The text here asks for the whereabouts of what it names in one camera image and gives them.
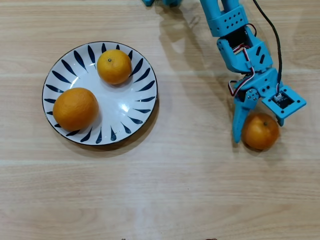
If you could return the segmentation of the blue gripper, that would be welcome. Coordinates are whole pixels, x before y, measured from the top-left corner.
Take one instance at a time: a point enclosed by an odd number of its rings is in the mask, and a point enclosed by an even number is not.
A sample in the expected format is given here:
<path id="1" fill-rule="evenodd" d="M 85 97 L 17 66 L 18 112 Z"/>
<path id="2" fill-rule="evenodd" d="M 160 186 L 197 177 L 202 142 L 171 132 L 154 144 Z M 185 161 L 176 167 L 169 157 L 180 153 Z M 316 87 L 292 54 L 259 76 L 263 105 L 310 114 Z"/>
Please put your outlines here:
<path id="1" fill-rule="evenodd" d="M 269 68 L 265 72 L 256 72 L 254 77 L 244 84 L 234 97 L 234 115 L 232 122 L 232 136 L 235 143 L 242 138 L 242 129 L 246 118 L 253 110 L 259 98 L 275 97 L 277 94 L 278 72 L 275 68 Z M 285 124 L 283 114 L 276 114 L 276 120 L 280 127 Z"/>

